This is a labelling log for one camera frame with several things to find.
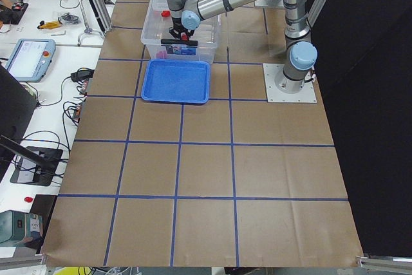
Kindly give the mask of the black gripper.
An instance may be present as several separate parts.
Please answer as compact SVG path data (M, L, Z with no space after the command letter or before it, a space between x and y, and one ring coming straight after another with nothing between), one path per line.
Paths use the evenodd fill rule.
M190 40L190 38L194 35L194 30L188 30L180 23L174 23L172 27L169 27L169 33L175 39L180 39L180 40L181 40L181 34L186 33L188 40Z

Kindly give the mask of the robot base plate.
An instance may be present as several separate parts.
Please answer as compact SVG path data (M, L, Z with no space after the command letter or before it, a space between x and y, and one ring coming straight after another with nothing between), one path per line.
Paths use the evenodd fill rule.
M284 64L263 63L265 88L269 103L316 104L314 82L310 74L301 81L291 81L283 74Z

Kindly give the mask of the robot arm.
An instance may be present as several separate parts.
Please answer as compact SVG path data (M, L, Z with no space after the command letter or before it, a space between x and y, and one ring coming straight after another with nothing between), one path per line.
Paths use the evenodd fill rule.
M204 20L225 12L231 12L257 0L166 0L173 25L169 33L175 39L191 37ZM316 53L311 43L310 25L307 19L306 0L283 0L286 28L286 63L276 77L277 87L285 93L299 92L307 83L306 74L313 68Z

